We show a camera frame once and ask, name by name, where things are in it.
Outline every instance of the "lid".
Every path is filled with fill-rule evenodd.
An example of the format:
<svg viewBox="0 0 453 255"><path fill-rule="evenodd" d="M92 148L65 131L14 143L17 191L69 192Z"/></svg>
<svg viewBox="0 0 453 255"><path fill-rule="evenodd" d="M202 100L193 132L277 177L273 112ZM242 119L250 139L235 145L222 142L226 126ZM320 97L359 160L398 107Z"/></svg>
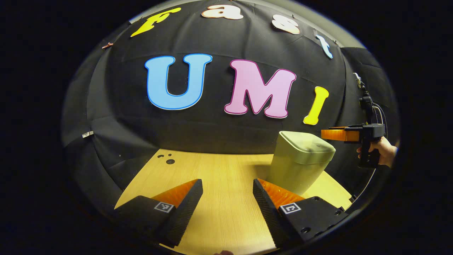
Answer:
<svg viewBox="0 0 453 255"><path fill-rule="evenodd" d="M323 139L302 132L280 131L279 135L294 149L293 160L300 164L331 161L335 148Z"/></svg>

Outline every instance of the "pink letter m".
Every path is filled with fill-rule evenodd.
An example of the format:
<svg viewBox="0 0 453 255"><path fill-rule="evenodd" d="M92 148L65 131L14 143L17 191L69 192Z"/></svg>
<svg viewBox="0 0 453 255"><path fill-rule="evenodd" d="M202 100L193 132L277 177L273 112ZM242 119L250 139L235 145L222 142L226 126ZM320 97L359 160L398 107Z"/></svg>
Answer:
<svg viewBox="0 0 453 255"><path fill-rule="evenodd" d="M225 105L224 110L229 114L245 114L246 93L249 95L250 105L254 114L258 114L264 104L272 97L264 114L271 118L285 118L288 116L288 104L291 84L296 80L296 75L285 69L278 69L267 84L264 84L261 72L255 62L235 59L230 66L236 70L233 95L231 102Z"/></svg>

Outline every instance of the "trash can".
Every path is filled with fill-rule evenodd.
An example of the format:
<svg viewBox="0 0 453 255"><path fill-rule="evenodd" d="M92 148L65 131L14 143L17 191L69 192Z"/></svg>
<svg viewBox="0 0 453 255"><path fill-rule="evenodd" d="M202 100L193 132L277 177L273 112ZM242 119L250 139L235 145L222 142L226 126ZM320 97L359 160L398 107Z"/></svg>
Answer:
<svg viewBox="0 0 453 255"><path fill-rule="evenodd" d="M332 145L313 134L280 131L266 181L300 196L321 175L334 154Z"/></svg>

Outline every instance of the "human hand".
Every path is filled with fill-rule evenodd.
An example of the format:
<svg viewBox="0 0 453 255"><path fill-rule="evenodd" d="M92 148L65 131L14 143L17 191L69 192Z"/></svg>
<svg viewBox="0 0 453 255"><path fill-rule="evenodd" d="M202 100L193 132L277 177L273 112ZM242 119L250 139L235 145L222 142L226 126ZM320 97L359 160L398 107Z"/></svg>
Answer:
<svg viewBox="0 0 453 255"><path fill-rule="evenodd" d="M398 150L397 147L392 146L390 142L385 138L381 137L381 139L377 142L371 142L370 149L368 152L372 152L374 149L379 150L379 165L386 165L388 167L392 167L393 160L396 156L396 151ZM362 147L357 149L357 152L360 153L362 151Z"/></svg>
<svg viewBox="0 0 453 255"><path fill-rule="evenodd" d="M220 254L214 253L214 255L234 255L234 254L232 252L230 252L230 251L223 250L223 251L220 252Z"/></svg>

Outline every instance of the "wooden table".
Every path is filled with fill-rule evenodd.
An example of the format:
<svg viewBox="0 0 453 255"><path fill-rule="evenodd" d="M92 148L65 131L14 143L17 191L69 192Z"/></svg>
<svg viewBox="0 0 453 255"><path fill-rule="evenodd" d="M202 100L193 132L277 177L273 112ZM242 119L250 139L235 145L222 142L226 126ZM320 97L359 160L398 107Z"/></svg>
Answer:
<svg viewBox="0 0 453 255"><path fill-rule="evenodd" d="M253 179L266 179L272 156L160 149L124 190L115 208L138 195L151 198L193 179L202 179L203 195L179 246L171 250L188 255L213 255L222 250L235 255L265 254L276 248L252 187ZM169 159L175 163L167 164ZM351 204L351 195L326 172L302 195L312 196L335 207L346 209Z"/></svg>

